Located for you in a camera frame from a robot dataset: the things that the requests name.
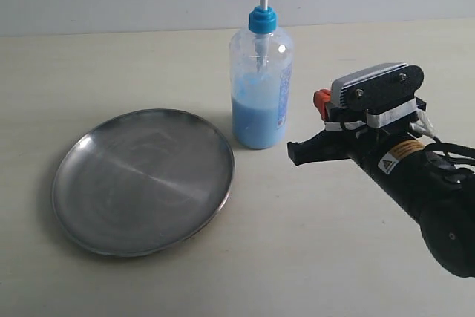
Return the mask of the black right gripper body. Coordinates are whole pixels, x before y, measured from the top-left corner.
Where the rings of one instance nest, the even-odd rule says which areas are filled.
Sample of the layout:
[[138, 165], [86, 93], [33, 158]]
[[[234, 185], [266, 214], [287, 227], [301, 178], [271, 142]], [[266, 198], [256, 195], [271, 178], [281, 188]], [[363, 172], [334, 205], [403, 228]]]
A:
[[442, 195], [442, 165], [438, 154], [424, 150], [422, 135], [410, 126], [427, 104], [384, 128], [370, 128], [364, 113], [321, 104], [325, 129], [324, 160], [352, 160], [392, 198], [436, 198]]

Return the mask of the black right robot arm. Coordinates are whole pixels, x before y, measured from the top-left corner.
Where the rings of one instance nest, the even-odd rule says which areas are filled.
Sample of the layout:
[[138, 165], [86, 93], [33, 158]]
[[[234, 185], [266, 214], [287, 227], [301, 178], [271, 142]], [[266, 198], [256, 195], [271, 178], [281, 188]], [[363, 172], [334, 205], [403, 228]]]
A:
[[418, 225], [432, 256], [448, 272], [474, 276], [474, 149], [444, 143], [437, 136], [427, 145], [422, 125], [426, 104], [383, 128], [371, 128], [361, 112], [337, 108], [330, 90], [313, 102], [324, 130], [287, 153], [297, 166], [352, 160]]

